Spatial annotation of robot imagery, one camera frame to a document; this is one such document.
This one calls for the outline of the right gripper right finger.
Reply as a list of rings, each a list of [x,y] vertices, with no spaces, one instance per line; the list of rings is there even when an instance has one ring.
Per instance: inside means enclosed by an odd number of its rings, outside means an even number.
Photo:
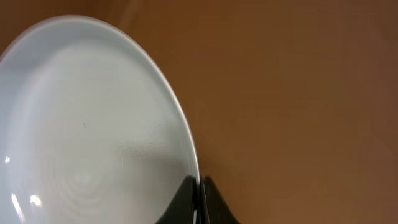
[[[210,177],[201,178],[200,221],[203,224],[239,224]]]

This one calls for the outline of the light blue plate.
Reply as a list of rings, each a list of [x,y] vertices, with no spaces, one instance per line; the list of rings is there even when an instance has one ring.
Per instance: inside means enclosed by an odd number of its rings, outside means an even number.
[[[3,53],[2,223],[154,223],[188,175],[179,102],[119,29],[54,17]]]

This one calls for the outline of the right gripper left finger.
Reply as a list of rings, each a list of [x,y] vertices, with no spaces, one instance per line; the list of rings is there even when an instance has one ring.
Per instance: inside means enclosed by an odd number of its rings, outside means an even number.
[[[196,192],[196,179],[187,175],[155,224],[193,224]]]

